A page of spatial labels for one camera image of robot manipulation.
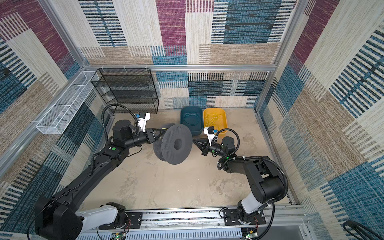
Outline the dark grey spool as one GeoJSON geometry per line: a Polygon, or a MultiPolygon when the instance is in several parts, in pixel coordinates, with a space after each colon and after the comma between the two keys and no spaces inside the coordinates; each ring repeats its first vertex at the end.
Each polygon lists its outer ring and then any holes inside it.
{"type": "Polygon", "coordinates": [[[153,150],[158,159],[171,165],[181,164],[189,156],[193,137],[189,128],[182,124],[168,123],[161,128],[167,131],[153,143],[153,150]]]}

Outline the teal plastic bin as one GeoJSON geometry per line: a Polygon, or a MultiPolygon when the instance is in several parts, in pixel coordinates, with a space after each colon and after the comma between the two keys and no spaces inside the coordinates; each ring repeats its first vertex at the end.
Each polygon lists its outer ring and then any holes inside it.
{"type": "Polygon", "coordinates": [[[189,128],[192,136],[199,136],[204,129],[203,109],[188,106],[181,109],[180,124],[189,128]]]}

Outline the yellow plastic bin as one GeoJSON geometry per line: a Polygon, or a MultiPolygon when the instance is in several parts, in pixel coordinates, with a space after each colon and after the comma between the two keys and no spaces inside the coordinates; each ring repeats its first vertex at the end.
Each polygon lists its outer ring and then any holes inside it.
{"type": "Polygon", "coordinates": [[[228,127],[226,111],[221,108],[207,108],[203,111],[204,127],[213,126],[215,130],[222,130],[228,127]]]}

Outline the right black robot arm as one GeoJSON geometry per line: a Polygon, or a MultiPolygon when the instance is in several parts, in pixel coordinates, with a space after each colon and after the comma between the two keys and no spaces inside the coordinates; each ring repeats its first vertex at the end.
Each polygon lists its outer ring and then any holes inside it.
{"type": "Polygon", "coordinates": [[[266,207],[283,199],[289,190],[288,178],[283,169],[267,156],[238,156],[240,136],[232,129],[204,129],[204,139],[194,139],[193,143],[206,156],[211,153],[219,156],[217,169],[229,174],[247,177],[251,193],[238,202],[236,214],[238,222],[250,224],[266,207]]]}

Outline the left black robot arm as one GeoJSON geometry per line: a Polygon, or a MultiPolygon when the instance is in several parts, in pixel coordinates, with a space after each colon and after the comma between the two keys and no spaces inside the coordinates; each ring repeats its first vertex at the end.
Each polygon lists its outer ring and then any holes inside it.
{"type": "Polygon", "coordinates": [[[35,217],[30,225],[36,235],[47,240],[75,240],[80,234],[98,226],[123,225],[125,207],[108,203],[90,211],[79,212],[80,205],[110,172],[130,156],[130,149],[152,144],[162,136],[160,129],[146,128],[150,113],[140,112],[131,123],[121,120],[113,126],[113,134],[105,136],[105,146],[91,157],[90,165],[71,183],[51,198],[40,196],[35,204],[35,217]]]}

